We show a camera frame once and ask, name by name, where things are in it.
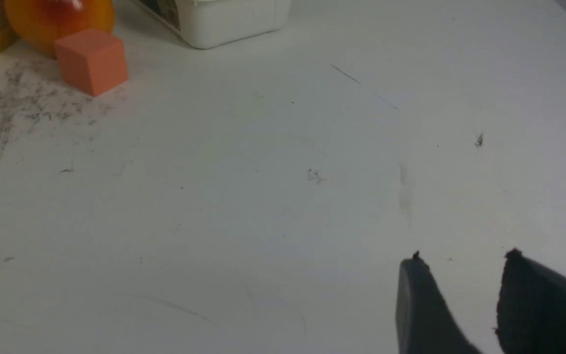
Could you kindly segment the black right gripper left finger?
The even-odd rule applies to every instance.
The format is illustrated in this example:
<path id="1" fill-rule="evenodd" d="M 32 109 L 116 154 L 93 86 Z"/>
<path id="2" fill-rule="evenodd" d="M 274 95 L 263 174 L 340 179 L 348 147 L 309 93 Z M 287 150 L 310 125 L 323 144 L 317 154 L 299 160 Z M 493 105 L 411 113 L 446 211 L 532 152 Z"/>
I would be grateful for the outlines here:
<path id="1" fill-rule="evenodd" d="M 399 265 L 395 323 L 400 354 L 480 353 L 456 324 L 418 251 Z"/>

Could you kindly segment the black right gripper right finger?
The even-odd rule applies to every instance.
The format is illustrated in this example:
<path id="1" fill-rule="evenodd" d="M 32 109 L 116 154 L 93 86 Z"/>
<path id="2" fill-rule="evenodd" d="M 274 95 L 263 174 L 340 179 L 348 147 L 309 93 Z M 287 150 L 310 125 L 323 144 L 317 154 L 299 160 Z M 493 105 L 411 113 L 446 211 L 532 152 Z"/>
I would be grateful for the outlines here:
<path id="1" fill-rule="evenodd" d="M 566 276 L 506 253 L 495 334 L 505 354 L 566 354 Z"/>

